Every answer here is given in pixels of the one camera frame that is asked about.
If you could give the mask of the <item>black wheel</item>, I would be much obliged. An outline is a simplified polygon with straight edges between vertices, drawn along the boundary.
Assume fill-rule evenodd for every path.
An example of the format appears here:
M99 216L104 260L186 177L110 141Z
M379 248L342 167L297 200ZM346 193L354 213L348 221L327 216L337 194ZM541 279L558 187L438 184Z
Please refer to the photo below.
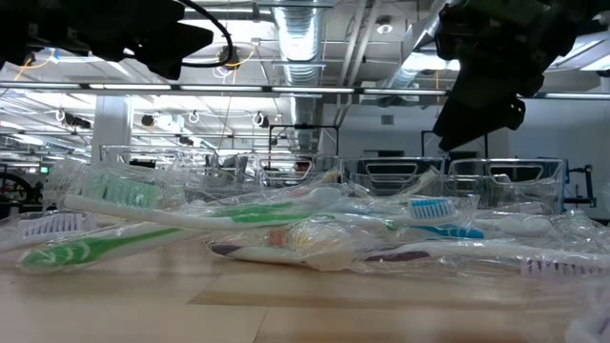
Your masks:
M21 177L0 172L0 202L27 202L31 199L31 186Z

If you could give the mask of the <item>round silver air duct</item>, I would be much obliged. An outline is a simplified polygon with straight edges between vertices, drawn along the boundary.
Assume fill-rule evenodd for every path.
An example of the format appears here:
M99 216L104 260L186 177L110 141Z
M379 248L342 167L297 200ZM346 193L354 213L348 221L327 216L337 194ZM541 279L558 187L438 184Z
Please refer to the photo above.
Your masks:
M281 60L288 65L283 68L285 83L290 87L314 87L319 85L322 68L318 65L321 56L322 11L311 7L289 6L272 8L277 29L277 40ZM290 99L291 118L294 125L318 125L321 120L320 99L308 94L299 94Z

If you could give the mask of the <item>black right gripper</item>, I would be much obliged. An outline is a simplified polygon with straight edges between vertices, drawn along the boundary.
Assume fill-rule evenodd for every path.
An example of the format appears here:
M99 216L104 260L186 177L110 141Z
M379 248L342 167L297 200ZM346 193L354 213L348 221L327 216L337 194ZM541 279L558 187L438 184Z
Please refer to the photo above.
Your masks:
M573 48L571 0L454 0L438 13L437 54L457 59L472 81L500 90L452 91L433 133L450 151L499 129L515 131L544 72Z

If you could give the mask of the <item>bright ceiling light panel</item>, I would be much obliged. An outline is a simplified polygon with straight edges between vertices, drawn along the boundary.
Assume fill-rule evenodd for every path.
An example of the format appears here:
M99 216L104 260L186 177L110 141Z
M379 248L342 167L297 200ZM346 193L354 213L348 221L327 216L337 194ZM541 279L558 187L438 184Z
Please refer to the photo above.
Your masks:
M459 71L457 59L443 60L433 53L412 52L402 63L402 68L408 71Z

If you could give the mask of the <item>slanted silver air duct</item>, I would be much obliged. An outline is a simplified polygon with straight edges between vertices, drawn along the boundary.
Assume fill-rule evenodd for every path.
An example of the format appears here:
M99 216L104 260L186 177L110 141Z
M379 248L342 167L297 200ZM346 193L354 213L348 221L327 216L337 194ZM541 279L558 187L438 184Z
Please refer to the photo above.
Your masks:
M380 83L382 88L406 90L412 86L420 71L405 70L402 68L402 63L412 52L436 54L432 51L423 50L423 48L435 42L435 34L439 26L439 13L451 1L434 0L428 15L408 26L401 44L401 64L390 77Z

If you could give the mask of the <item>horizontal light bar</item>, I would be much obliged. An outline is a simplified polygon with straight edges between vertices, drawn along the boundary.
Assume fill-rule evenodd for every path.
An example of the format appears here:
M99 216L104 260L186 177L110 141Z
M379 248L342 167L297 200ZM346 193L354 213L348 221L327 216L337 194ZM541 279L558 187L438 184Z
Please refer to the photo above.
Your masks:
M268 86L268 85L229 85L229 84L129 84L129 83L67 83L67 82L21 82L0 81L0 89L125 94L202 94L202 93L277 93L289 95L371 95L371 96L430 96L446 97L451 90L433 89L383 89L355 87L313 87L313 86Z

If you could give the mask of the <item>purple white wrapped toothbrush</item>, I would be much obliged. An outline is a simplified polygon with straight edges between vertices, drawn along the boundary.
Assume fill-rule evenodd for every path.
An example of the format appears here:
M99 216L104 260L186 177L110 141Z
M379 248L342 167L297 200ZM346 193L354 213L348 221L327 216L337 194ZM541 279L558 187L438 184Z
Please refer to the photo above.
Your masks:
M305 266L306 263L290 250L274 247L245 247L228 243L212 242L207 248L228 258L269 264Z
M23 249L93 231L95 217L82 212L26 212L0 221L0 252Z
M610 255L536 248L497 241L428 241L371 252L366 261L408 262L422 258L473 257L518 264L535 277L610 276Z

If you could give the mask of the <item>white square column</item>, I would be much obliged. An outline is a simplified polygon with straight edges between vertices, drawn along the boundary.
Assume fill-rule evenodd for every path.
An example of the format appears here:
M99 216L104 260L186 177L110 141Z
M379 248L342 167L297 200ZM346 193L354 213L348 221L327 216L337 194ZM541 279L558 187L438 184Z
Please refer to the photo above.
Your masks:
M131 144L132 100L127 95L97 95L92 126L91 162L102 160L102 146Z

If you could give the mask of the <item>blue white wrapped toothbrush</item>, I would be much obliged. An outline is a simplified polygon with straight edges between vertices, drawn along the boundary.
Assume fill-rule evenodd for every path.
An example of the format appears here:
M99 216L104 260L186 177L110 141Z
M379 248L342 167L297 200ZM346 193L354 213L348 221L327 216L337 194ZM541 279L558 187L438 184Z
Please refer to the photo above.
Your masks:
M447 197L415 197L405 204L385 200L342 200L333 205L332 210L380 218L398 226L435 226L460 218L460 211Z
M444 237L457 237L457 238L468 238L468 239L483 239L485 237L484 232L474 229L457 226L454 224L445 224L440 226L415 226L415 229L423 230L426 232L432 232L439 236Z

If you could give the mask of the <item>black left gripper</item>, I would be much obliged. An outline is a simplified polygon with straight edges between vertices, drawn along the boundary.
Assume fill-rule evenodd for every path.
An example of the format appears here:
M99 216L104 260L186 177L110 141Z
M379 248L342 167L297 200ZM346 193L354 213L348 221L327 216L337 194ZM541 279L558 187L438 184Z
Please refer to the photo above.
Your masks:
M136 50L136 60L170 80L182 60L209 46L214 33L179 22L185 7L176 0L71 0L71 28L92 53ZM156 48L144 47L155 42Z

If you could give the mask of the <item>clear plastic bin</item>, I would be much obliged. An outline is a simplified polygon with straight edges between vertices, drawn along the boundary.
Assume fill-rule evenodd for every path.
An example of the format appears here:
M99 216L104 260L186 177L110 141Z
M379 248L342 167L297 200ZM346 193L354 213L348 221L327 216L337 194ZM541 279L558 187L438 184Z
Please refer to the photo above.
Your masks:
M558 213L563 201L566 166L561 159L460 159L449 164L443 192L475 197L484 210L519 203L540 203Z
M295 172L294 164L309 161L306 172ZM239 177L248 183L267 188L285 188L314 183L327 171L338 170L336 156L292 153L245 154L243 164L237 168Z
M183 146L102 145L100 158L133 166L185 172L208 173L219 169L214 150Z
M341 161L342 180L372 196L396 196L430 167L443 175L444 161L436 157L350 158Z

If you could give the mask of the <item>green white toothbrush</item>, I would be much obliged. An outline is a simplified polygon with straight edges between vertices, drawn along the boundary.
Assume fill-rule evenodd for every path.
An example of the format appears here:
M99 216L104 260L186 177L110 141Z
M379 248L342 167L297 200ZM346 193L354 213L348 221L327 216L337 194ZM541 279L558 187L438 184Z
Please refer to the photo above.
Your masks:
M415 183L396 194L396 198L408 196L441 196L443 175L435 167L430 167L426 172L416 176Z
M230 217L242 214L266 214L281 211L311 212L333 205L341 197L342 194L339 189L322 187L315 188L297 197L288 197L275 202L224 207L215 211L213 215Z
M99 173L89 175L76 190L68 192L64 197L63 205L70 210L199 231L269 228L296 223L320 214L351 214L332 210L332 206L337 202L347 199L342 193L342 197L333 205L311 212L281 211L230 217L214 216L214 212L224 207L275 202L280 199L268 201L257 193L251 202L239 199L233 204L227 199L223 205L218 206L203 206L192 202L181 207L171 207L170 202L183 193L180 188L161 187Z
M195 236L195 231L178 228L87 233L26 251L17 266L22 272L29 273L85 269L102 261L138 254Z

